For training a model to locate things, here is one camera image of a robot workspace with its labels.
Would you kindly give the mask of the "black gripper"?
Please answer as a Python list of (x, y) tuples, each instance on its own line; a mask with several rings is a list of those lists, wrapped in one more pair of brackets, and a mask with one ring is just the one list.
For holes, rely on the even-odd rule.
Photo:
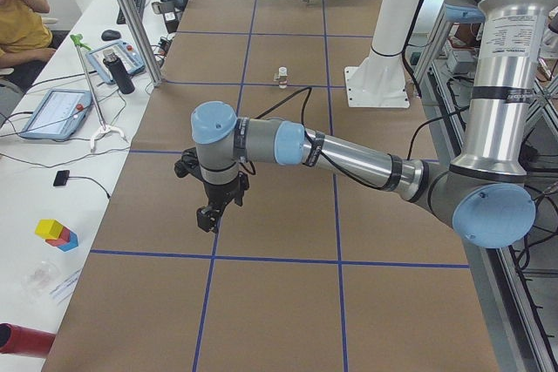
[(219, 213), (224, 213), (227, 205), (234, 202), (243, 206), (244, 193), (249, 189), (246, 173), (238, 173), (227, 184), (214, 185), (204, 181), (208, 204), (196, 210), (197, 226), (206, 233), (219, 233)]

